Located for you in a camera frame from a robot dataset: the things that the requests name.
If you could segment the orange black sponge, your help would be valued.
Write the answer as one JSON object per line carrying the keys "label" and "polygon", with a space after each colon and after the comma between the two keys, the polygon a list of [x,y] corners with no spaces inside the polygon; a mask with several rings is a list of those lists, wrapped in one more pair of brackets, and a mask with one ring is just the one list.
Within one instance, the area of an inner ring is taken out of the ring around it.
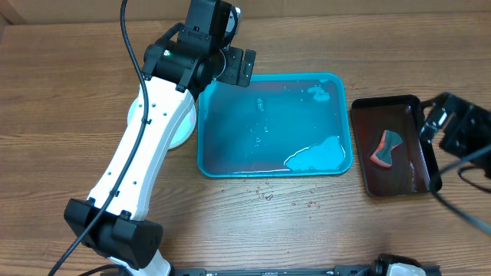
{"label": "orange black sponge", "polygon": [[402,142],[403,140],[398,133],[391,130],[385,130],[382,133],[381,141],[376,150],[370,156],[370,161],[382,168],[391,168],[393,163],[391,152],[402,144]]}

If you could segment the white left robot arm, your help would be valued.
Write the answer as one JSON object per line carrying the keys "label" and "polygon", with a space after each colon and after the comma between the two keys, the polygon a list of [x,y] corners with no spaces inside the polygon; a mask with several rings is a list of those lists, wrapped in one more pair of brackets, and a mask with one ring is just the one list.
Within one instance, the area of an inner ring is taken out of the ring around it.
{"label": "white left robot arm", "polygon": [[64,210],[76,243],[108,258],[120,275],[172,271],[159,250],[163,229],[147,219],[153,185],[206,87],[249,85],[255,52],[231,45],[240,15],[228,2],[194,0],[186,20],[147,47],[134,63],[140,92],[113,159],[88,197]]}

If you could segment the light blue plate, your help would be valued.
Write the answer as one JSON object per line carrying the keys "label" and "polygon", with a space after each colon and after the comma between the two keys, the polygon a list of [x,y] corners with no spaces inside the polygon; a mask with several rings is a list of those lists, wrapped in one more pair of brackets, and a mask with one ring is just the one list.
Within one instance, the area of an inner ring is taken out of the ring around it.
{"label": "light blue plate", "polygon": [[[130,108],[127,112],[127,124],[129,124],[130,121],[132,120],[136,108],[137,108],[137,98],[134,99],[133,103],[130,105]],[[175,132],[171,140],[169,146],[170,150],[177,148],[178,146],[181,146],[191,137],[196,127],[196,118],[197,118],[196,106],[192,105],[190,112],[185,116],[185,118],[179,125],[177,131]]]}

